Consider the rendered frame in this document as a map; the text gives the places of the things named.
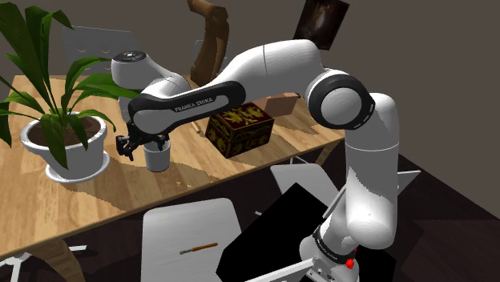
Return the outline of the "green plant in white pot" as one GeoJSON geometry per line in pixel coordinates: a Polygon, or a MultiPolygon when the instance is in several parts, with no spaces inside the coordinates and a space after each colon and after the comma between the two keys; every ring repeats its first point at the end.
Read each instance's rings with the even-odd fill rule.
{"type": "Polygon", "coordinates": [[[86,68],[103,62],[102,57],[83,57],[74,61],[65,77],[64,91],[55,98],[49,76],[49,45],[51,23],[57,21],[65,27],[71,25],[61,11],[49,13],[37,6],[24,11],[12,2],[0,2],[0,34],[10,44],[13,54],[9,60],[27,77],[45,104],[25,91],[13,89],[0,102],[0,139],[12,143],[8,118],[13,115],[11,103],[37,111],[20,132],[22,145],[46,161],[46,174],[55,182],[79,183],[92,179],[108,166],[110,158],[103,149],[107,125],[111,120],[102,112],[88,109],[76,112],[75,92],[78,99],[90,96],[117,99],[134,98],[136,89],[119,87],[109,74],[94,73],[84,80],[79,77],[86,68]]]}

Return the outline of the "dark box with gold pattern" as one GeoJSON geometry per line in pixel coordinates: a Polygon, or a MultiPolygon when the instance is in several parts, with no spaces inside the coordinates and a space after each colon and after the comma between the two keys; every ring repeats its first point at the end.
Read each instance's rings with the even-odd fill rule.
{"type": "Polygon", "coordinates": [[[256,104],[246,103],[211,116],[205,137],[229,159],[268,143],[273,125],[273,117],[256,104]]]}

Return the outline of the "dark wall picture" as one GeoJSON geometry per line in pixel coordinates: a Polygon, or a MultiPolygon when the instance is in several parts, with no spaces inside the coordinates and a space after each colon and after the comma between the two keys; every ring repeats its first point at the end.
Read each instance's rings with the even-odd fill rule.
{"type": "Polygon", "coordinates": [[[343,0],[306,0],[294,39],[308,39],[319,50],[330,50],[349,4],[343,0]]]}

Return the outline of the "brown cardboard box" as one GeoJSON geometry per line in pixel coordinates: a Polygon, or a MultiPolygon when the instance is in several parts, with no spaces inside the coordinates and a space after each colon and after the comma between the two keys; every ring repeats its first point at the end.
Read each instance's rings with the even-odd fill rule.
{"type": "Polygon", "coordinates": [[[253,101],[260,109],[272,117],[290,115],[300,96],[295,93],[283,93],[280,95],[268,96],[253,101]]]}

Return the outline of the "white cup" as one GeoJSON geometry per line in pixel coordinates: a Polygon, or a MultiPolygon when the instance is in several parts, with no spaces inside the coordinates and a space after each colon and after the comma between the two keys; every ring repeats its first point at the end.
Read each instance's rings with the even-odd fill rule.
{"type": "Polygon", "coordinates": [[[143,145],[147,169],[153,172],[165,171],[170,166],[171,142],[165,141],[159,148],[158,143],[150,142],[143,145]]]}

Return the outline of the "black robot stand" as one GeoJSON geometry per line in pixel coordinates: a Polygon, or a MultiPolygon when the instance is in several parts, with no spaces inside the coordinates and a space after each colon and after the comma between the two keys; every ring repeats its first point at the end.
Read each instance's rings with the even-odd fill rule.
{"type": "Polygon", "coordinates": [[[300,242],[323,222],[327,206],[293,184],[223,251],[217,276],[246,282],[301,262],[300,242]]]}

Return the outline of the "wooden table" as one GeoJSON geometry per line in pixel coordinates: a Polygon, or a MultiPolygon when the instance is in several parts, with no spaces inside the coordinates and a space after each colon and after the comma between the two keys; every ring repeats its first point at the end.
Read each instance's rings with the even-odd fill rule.
{"type": "Polygon", "coordinates": [[[0,140],[0,261],[230,180],[247,195],[244,183],[256,186],[255,171],[310,151],[319,151],[318,162],[323,163],[345,136],[317,124],[299,100],[292,114],[276,119],[268,143],[227,159],[205,137],[208,122],[201,119],[171,133],[170,166],[156,173],[147,169],[142,149],[132,157],[117,153],[115,138],[127,127],[114,99],[74,94],[71,101],[79,110],[96,109],[107,116],[103,148],[110,164],[83,183],[49,179],[46,162],[19,138],[38,112],[12,103],[12,141],[0,140]]]}

